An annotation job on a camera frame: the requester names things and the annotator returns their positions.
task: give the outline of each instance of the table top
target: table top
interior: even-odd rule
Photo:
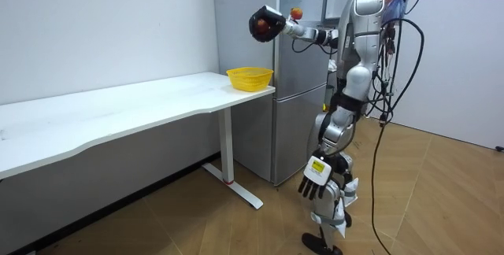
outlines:
[[[100,143],[275,91],[238,91],[204,72],[0,105],[0,179],[61,161]]]

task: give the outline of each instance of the red apple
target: red apple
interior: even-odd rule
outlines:
[[[291,17],[294,20],[301,20],[302,18],[302,9],[299,7],[294,7],[291,9]]]
[[[259,19],[256,29],[259,34],[265,34],[269,30],[269,25],[265,20]]]

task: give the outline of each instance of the humanoid robot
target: humanoid robot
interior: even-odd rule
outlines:
[[[351,143],[355,126],[367,108],[369,88],[376,71],[385,0],[348,0],[337,30],[306,28],[269,6],[260,8],[249,21],[250,33],[259,42],[279,34],[338,49],[337,91],[327,113],[317,116],[309,137],[308,164],[299,187],[313,200],[313,221],[320,237],[302,236],[313,252],[342,255],[333,232],[344,235],[351,217],[344,207],[357,199],[358,179],[352,176],[352,159],[343,150]]]

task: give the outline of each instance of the yellow label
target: yellow label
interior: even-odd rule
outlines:
[[[312,168],[315,168],[318,172],[323,172],[325,166],[318,161],[313,161]]]

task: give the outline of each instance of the white wall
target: white wall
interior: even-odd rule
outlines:
[[[0,0],[0,10],[0,104],[218,71],[213,0]]]
[[[213,0],[0,0],[0,10],[0,104],[218,71]],[[218,150],[206,114],[5,179],[0,254]]]
[[[424,57],[394,122],[490,148],[504,144],[502,6],[504,0],[420,0],[407,18],[424,30]],[[419,46],[409,27],[402,41],[398,92]]]

